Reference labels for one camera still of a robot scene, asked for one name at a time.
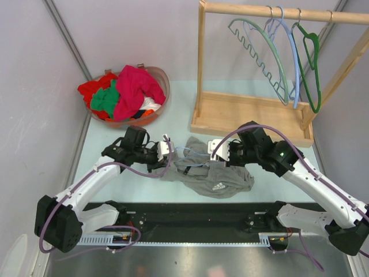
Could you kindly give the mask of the light blue wire hanger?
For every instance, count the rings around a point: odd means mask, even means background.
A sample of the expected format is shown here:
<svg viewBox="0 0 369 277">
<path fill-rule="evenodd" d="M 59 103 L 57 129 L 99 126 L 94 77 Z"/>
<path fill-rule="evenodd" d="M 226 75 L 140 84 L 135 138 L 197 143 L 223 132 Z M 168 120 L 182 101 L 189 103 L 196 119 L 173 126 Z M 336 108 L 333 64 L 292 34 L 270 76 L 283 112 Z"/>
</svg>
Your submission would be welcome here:
<svg viewBox="0 0 369 277">
<path fill-rule="evenodd" d="M 176 147 L 176 151 L 178 150 L 187 150 L 187 156 L 183 155 L 182 158 L 179 158 L 175 165 L 178 167 L 203 167 L 208 166 L 208 160 L 210 155 L 205 153 L 199 153 L 195 150 L 188 147 Z"/>
</svg>

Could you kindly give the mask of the grey t shirt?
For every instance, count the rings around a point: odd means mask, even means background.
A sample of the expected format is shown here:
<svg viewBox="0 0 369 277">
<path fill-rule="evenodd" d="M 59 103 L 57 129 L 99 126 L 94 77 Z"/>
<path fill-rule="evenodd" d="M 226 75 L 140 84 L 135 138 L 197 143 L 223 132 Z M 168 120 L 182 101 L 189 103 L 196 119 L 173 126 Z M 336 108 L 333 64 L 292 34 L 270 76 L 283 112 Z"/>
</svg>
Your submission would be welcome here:
<svg viewBox="0 0 369 277">
<path fill-rule="evenodd" d="M 191 136 L 185 145 L 199 153 L 208 153 L 207 145 Z M 187 156 L 187 150 L 175 150 L 169 169 L 161 176 L 163 181 L 180 181 L 201 196 L 227 199 L 240 192 L 249 192 L 254 177 L 245 167 L 225 167 L 220 162 L 208 160 L 208 166 L 178 167 L 175 162 Z"/>
</svg>

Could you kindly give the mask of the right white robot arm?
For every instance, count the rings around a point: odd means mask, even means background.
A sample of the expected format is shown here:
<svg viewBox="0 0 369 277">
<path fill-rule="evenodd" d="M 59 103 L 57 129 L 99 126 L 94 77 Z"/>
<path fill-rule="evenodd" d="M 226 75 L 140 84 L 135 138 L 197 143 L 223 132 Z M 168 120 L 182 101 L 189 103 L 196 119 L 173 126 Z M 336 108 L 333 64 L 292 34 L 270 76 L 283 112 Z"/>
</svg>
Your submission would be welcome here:
<svg viewBox="0 0 369 277">
<path fill-rule="evenodd" d="M 254 121 L 231 132 L 239 136 L 230 142 L 227 135 L 219 143 L 227 149 L 228 166 L 258 164 L 265 171 L 285 179 L 309 195 L 322 212 L 278 202 L 266 217 L 271 231 L 283 227 L 305 230 L 328 241 L 341 252 L 355 256 L 368 238 L 368 205 L 341 189 L 316 169 L 279 130 Z"/>
</svg>

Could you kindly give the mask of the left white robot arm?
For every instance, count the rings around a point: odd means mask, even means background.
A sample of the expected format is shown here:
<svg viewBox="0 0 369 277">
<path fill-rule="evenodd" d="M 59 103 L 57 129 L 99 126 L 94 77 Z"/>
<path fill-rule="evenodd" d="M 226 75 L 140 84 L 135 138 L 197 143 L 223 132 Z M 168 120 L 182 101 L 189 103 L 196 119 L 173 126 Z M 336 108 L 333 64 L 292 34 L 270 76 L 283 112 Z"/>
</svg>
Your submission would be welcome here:
<svg viewBox="0 0 369 277">
<path fill-rule="evenodd" d="M 174 146 L 168 135 L 148 147 L 146 129 L 130 126 L 124 136 L 105 147 L 93 167 L 77 182 L 54 197 L 43 196 L 37 203 L 34 233 L 39 249 L 47 254 L 54 249 L 71 251 L 83 235 L 100 229 L 133 229 L 127 209 L 109 200 L 85 210 L 90 200 L 112 179 L 124 171 L 147 178 L 160 178 L 169 169 Z"/>
</svg>

